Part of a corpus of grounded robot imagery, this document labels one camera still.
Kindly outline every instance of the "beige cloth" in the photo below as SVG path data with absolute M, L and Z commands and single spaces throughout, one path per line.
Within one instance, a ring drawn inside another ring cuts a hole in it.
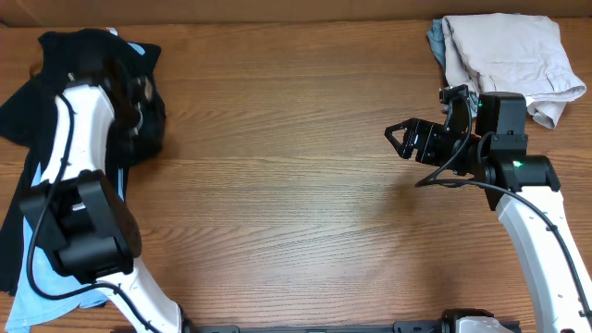
M 561 46 L 559 26 L 543 16 L 446 16 L 446 80 L 472 91 L 521 93 L 528 113 L 557 126 L 563 108 L 586 92 Z

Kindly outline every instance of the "folded towel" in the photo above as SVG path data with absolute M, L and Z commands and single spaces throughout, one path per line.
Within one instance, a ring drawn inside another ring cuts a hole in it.
M 558 24 L 547 17 L 446 16 L 442 31 L 450 86 L 521 93 L 528 112 L 545 127 L 555 128 L 566 102 L 586 92 L 561 46 Z

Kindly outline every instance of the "wood grain surface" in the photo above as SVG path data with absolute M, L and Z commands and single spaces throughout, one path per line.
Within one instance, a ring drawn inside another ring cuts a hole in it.
M 592 86 L 592 20 L 557 19 L 573 71 Z M 512 243 L 477 189 L 415 189 L 433 168 L 400 159 L 384 128 L 441 122 L 429 21 L 168 25 L 119 29 L 163 53 L 164 151 L 130 172 L 142 256 L 198 325 L 389 324 L 485 308 L 534 331 Z M 42 29 L 0 30 L 0 102 L 27 79 Z M 592 267 L 592 94 L 559 127 L 528 119 L 530 154 L 559 174 Z M 0 140 L 0 216 L 26 149 Z M 0 324 L 11 299 L 0 295 Z M 124 327 L 76 310 L 35 332 Z

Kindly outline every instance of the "light blue cloth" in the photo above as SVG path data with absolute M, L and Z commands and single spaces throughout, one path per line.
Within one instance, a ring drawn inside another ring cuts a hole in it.
M 432 29 L 427 32 L 427 40 L 432 53 L 446 71 L 446 44 L 444 44 L 444 32 L 442 31 L 442 18 L 432 21 Z
M 139 53 L 140 56 L 143 56 L 146 53 L 143 47 L 137 45 L 136 43 L 128 43 L 128 45 L 131 46 L 134 50 L 136 50 L 136 52 Z
M 119 170 L 118 193 L 123 199 L 123 170 Z M 35 177 L 31 186 L 39 184 L 41 180 L 41 166 L 37 166 Z M 24 251 L 23 260 L 18 278 L 18 289 L 15 301 L 10 310 L 10 316 L 6 322 L 5 330 L 9 333 L 29 333 L 31 326 L 39 325 L 54 320 L 80 306 L 82 308 L 94 307 L 107 301 L 106 296 L 97 290 L 90 290 L 81 295 L 70 297 L 60 301 L 49 301 L 37 295 L 31 289 L 27 280 L 27 254 L 31 243 L 32 230 L 26 219 L 23 220 Z M 33 263 L 33 274 L 35 282 L 49 294 L 61 294 L 76 290 L 81 284 L 74 277 L 61 277 L 49 264 L 47 256 L 40 248 L 35 250 Z

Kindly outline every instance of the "cable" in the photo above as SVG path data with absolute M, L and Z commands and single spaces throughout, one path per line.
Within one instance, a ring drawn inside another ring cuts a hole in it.
M 444 163 L 441 167 L 439 167 L 436 171 L 432 172 L 431 174 L 427 175 L 427 177 L 419 180 L 417 183 L 415 183 L 416 187 L 419 186 L 423 186 L 427 181 L 431 180 L 431 179 L 436 179 L 438 177 L 438 175 L 440 173 L 442 173 L 442 171 L 444 171 L 444 169 L 446 169 L 446 167 L 452 163 L 454 161 L 454 159 L 461 153 L 461 151 L 464 149 L 464 147 L 468 144 L 469 139 L 471 138 L 471 132 L 473 131 L 473 115 L 471 114 L 471 108 L 469 106 L 469 100 L 471 99 L 471 97 L 466 96 L 463 97 L 464 98 L 464 103 L 466 104 L 466 113 L 469 116 L 469 130 L 467 130 L 466 132 L 466 137 L 464 137 L 464 140 L 462 141 L 461 146 L 459 147 L 459 149 L 456 151 L 456 153 L 454 153 L 448 161 L 446 161 L 446 163 Z
M 37 286 L 37 284 L 35 283 L 34 275 L 33 275 L 33 258 L 34 258 L 34 253 L 35 253 L 35 247 L 37 244 L 37 238 L 39 237 L 39 230 L 41 229 L 41 225 L 43 223 L 43 218 L 45 217 L 45 214 L 47 213 L 47 209 L 49 208 L 49 205 L 51 204 L 52 200 L 54 199 L 54 195 L 56 195 L 57 184 L 64 177 L 64 173 L 66 172 L 66 167 L 68 167 L 70 147 L 72 146 L 72 137 L 74 134 L 74 109 L 72 108 L 72 105 L 70 104 L 69 100 L 66 97 L 64 97 L 63 93 L 60 93 L 58 95 L 58 97 L 64 102 L 64 104 L 66 104 L 66 107 L 68 108 L 68 116 L 69 116 L 69 120 L 70 120 L 70 126 L 69 126 L 69 130 L 68 130 L 68 138 L 66 140 L 66 147 L 64 148 L 64 154 L 61 159 L 61 165 L 59 167 L 59 170 L 57 171 L 57 176 L 55 177 L 54 183 L 49 185 L 49 192 L 47 193 L 47 199 L 45 199 L 45 203 L 43 204 L 43 209 L 42 209 L 41 214 L 39 216 L 37 226 L 35 226 L 35 230 L 33 231 L 33 234 L 31 237 L 31 243 L 29 244 L 29 253 L 27 254 L 27 280 L 29 281 L 29 285 L 31 286 L 31 289 L 33 291 L 35 291 L 39 296 L 41 296 L 47 300 L 52 300 L 52 301 L 63 300 L 63 299 L 66 299 L 66 298 L 69 298 L 72 296 L 80 295 L 83 292 L 86 292 L 89 290 L 95 290 L 98 288 L 107 288 L 109 290 L 112 290 L 114 294 L 119 295 L 119 297 L 121 297 L 123 302 L 125 302 L 125 304 L 129 307 L 129 309 L 131 310 L 133 315 L 138 319 L 138 321 L 142 325 L 144 325 L 144 327 L 146 329 L 152 330 L 154 333 L 160 333 L 154 326 L 152 326 L 150 324 L 150 322 L 146 321 L 146 319 L 144 319 L 142 317 L 142 315 L 140 314 L 138 309 L 135 307 L 135 305 L 133 304 L 131 299 L 128 297 L 128 295 L 126 295 L 123 292 L 123 290 L 116 285 L 112 285 L 110 283 L 105 283 L 105 282 L 99 282 L 99 283 L 93 283 L 89 286 L 82 287 L 77 290 L 63 293 L 60 295 L 50 295 L 50 294 L 45 293 L 43 290 L 41 290 L 39 288 L 39 286 Z
M 563 240 L 563 237 L 561 236 L 557 226 L 555 226 L 553 224 L 553 222 L 551 222 L 551 220 L 543 212 L 540 211 L 540 209 L 538 209 L 533 203 L 529 202 L 524 197 L 522 197 L 512 191 L 508 191 L 508 190 L 503 189 L 499 186 L 486 184 L 486 183 L 480 182 L 480 181 L 474 181 L 474 180 L 469 180 L 469 179 L 433 179 L 433 180 L 429 180 L 429 181 L 427 181 L 421 185 L 417 185 L 417 186 L 422 187 L 422 186 L 429 186 L 429 185 L 456 185 L 457 187 L 461 187 L 464 185 L 473 185 L 473 186 L 479 187 L 484 190 L 498 191 L 502 194 L 506 194 L 508 196 L 511 196 L 512 198 L 518 200 L 519 202 L 521 202 L 522 204 L 524 204 L 525 206 L 530 208 L 533 212 L 535 212 L 538 215 L 538 217 L 540 217 L 543 220 L 543 222 L 545 222 L 545 224 L 547 225 L 547 228 L 549 229 L 550 232 L 553 233 L 553 235 L 555 236 L 555 239 L 557 240 L 557 242 L 559 243 L 559 246 L 561 247 L 561 251 L 563 252 L 563 256 L 565 256 L 565 261 L 567 262 L 567 265 L 570 269 L 570 273 L 572 274 L 575 289 L 577 290 L 577 294 L 580 298 L 580 302 L 582 303 L 582 307 L 584 308 L 584 316 L 586 317 L 588 324 L 590 325 L 590 328 L 592 328 L 592 311 L 590 310 L 590 305 L 588 304 L 588 301 L 586 299 L 586 294 L 584 293 L 584 287 L 582 287 L 582 282 L 580 280 L 580 277 L 577 274 L 577 270 L 575 269 L 574 259 L 570 255 L 570 251 L 567 248 L 567 245 L 565 244 L 565 241 Z
M 483 157 L 481 157 L 481 153 L 483 152 L 483 145 L 485 144 L 487 139 L 489 139 L 493 135 L 496 135 L 496 132 L 489 131 L 481 137 L 481 140 L 479 141 L 479 144 L 477 145 L 477 163 L 478 164 L 481 164 L 481 161 L 483 158 Z

